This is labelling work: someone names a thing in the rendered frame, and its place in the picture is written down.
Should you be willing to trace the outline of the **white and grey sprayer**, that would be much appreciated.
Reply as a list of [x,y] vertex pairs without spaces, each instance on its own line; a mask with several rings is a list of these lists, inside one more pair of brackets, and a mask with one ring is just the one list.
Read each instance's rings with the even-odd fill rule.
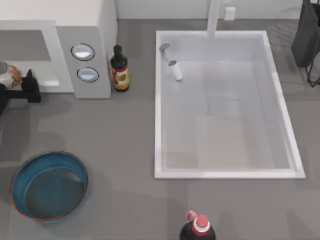
[[170,53],[169,53],[170,46],[171,46],[170,43],[165,42],[160,45],[159,51],[161,53],[163,60],[167,63],[170,73],[173,75],[173,77],[177,82],[181,82],[183,79],[183,75],[180,70],[178,62],[173,58],[171,58],[170,56]]

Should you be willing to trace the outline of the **black frame stand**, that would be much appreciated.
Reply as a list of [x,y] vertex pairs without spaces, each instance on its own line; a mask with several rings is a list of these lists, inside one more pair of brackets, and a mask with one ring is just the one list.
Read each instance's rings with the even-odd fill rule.
[[320,53],[320,0],[302,0],[291,52],[296,66],[305,70],[307,83],[312,88],[320,85],[320,74],[312,80],[315,59]]

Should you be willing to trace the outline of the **blue bowl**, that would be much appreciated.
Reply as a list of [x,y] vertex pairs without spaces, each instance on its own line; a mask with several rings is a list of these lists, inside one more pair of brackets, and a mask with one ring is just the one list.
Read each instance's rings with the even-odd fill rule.
[[33,222],[54,223],[72,215],[89,186],[88,170],[74,154],[41,152],[23,162],[9,185],[15,210]]

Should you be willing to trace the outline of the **brown and white bread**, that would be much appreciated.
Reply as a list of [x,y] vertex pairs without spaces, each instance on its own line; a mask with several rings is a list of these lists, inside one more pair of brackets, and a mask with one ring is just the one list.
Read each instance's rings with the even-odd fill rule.
[[5,73],[0,74],[0,84],[6,89],[13,89],[22,83],[22,73],[14,65],[8,65]]

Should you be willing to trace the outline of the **pale microwave oven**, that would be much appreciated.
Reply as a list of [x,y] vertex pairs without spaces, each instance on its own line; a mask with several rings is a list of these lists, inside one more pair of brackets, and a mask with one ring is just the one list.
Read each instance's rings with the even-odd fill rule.
[[[64,59],[78,99],[108,99],[112,91],[110,59],[117,41],[115,0],[0,0],[0,20],[54,21]],[[85,43],[95,51],[89,61],[71,54]],[[95,82],[84,82],[77,71],[86,67],[99,73]]]

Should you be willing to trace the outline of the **dark bottle with yellow label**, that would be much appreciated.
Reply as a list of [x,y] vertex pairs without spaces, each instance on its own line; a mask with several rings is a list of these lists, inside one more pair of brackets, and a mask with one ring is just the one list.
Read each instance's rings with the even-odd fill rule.
[[113,56],[110,60],[114,89],[118,92],[126,92],[130,88],[128,59],[123,55],[122,47],[113,47]]

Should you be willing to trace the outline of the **tall white tap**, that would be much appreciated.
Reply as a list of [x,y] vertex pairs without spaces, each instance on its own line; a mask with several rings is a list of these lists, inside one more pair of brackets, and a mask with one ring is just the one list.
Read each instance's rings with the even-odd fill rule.
[[217,29],[217,23],[219,18],[220,6],[222,0],[210,0],[208,8],[208,20],[207,20],[207,36],[213,38]]

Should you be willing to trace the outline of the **black bottle with red cap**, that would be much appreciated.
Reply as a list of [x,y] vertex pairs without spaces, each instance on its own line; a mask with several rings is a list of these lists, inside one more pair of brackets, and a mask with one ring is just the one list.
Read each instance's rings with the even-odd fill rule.
[[189,210],[178,240],[217,240],[217,237],[207,216],[197,215],[194,210]]

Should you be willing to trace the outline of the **round silver microwave knob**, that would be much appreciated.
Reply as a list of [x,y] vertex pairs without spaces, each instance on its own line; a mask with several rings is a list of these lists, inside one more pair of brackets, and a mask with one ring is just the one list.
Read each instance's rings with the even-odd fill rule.
[[85,67],[76,72],[77,77],[86,83],[93,83],[99,79],[99,73],[92,67]]
[[86,43],[72,46],[70,52],[71,55],[79,61],[90,61],[95,57],[95,50]]

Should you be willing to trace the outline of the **white sink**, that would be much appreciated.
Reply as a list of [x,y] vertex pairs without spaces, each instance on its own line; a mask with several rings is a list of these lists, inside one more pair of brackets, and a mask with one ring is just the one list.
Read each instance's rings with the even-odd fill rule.
[[263,30],[157,31],[154,136],[157,179],[306,178]]

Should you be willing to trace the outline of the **pale microwave door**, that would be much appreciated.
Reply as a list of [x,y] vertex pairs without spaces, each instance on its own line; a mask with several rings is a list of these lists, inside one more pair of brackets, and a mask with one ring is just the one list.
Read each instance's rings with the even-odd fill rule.
[[44,93],[74,91],[52,20],[0,20],[0,60],[23,76],[32,70]]

